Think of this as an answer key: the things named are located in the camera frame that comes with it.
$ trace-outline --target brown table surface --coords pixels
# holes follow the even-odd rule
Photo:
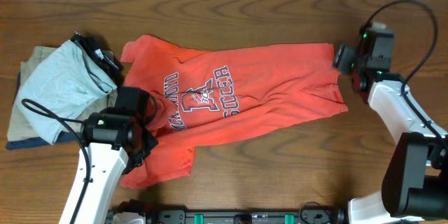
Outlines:
[[[74,31],[102,37],[103,48],[117,56],[143,34],[203,50],[355,43],[366,18],[390,1],[0,0],[0,223],[57,223],[78,163],[74,142],[4,148],[20,62],[34,46],[57,47]],[[437,13],[440,39],[410,86],[427,114],[448,128],[448,0],[424,1]],[[431,42],[426,14],[403,5],[378,20],[396,31],[392,70],[408,74]],[[190,176],[146,190],[118,186],[111,206],[133,198],[189,209],[295,209],[307,201],[344,204],[380,190],[393,140],[351,91],[349,78],[340,77],[339,86],[349,112],[257,139],[197,148]]]

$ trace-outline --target red t-shirt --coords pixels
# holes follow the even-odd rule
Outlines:
[[[124,85],[157,100],[148,126],[159,141],[122,186],[190,174],[195,146],[226,144],[347,111],[326,43],[208,52],[142,36],[123,49]]]

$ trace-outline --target folded shirt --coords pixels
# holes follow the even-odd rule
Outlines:
[[[326,43],[209,52],[153,36],[129,42],[124,85],[150,92],[159,141],[122,186],[145,188],[190,174],[195,146],[226,144],[347,111]],[[150,107],[148,114],[153,113]]]
[[[106,96],[117,88],[79,45],[67,41],[53,52],[49,48],[37,48],[33,55],[49,53],[46,59],[35,56],[29,62],[22,63],[21,73],[26,81],[19,89],[13,106],[8,130],[10,141],[28,139],[37,134],[49,144],[53,144],[63,129],[56,120],[25,108],[21,104],[22,99],[34,100],[63,118],[75,119],[81,115],[86,118],[92,112],[107,107]],[[35,70],[28,67],[29,64],[35,66],[35,63],[38,64]],[[33,131],[22,131],[22,127],[18,127],[20,122],[24,121],[29,124],[25,123],[23,128],[31,127]],[[71,125],[75,130],[79,130],[79,124]]]

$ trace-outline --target green tape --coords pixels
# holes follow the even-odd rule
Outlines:
[[[294,215],[285,214],[285,224],[294,224]]]
[[[202,214],[195,214],[195,224],[204,224],[204,216]]]

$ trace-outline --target gray cloth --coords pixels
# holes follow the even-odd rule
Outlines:
[[[92,62],[80,46],[75,45],[71,41],[67,41],[57,50],[58,52],[56,54],[50,56],[53,59],[50,59],[49,63],[45,63],[47,60],[44,61],[44,59],[54,53],[56,49],[41,46],[35,47],[28,62],[21,63],[20,82],[22,86],[20,87],[19,95],[15,100],[11,113],[8,128],[8,140],[10,142],[40,136],[50,144],[53,144],[62,129],[57,121],[44,118],[22,107],[20,101],[25,98],[23,97],[24,95],[27,96],[26,98],[33,99],[52,111],[57,107],[56,114],[59,116],[72,119],[77,118],[78,120],[84,120],[91,113],[101,111],[107,106],[113,106],[115,104],[117,96],[115,84]],[[106,55],[113,59],[113,53],[106,52]],[[41,68],[39,72],[41,75],[44,75],[45,81],[42,82],[35,79],[31,84],[28,83],[28,77],[33,76],[34,70],[39,68]],[[59,92],[68,93],[59,96]],[[40,130],[35,131],[33,129],[28,119],[19,109],[20,106],[24,109],[25,113],[30,112],[34,114],[31,115],[31,119],[34,120],[33,126],[38,127],[38,129],[40,127]],[[36,120],[43,120],[45,123],[35,123]],[[70,126],[76,132],[80,131],[80,124],[71,123]]]

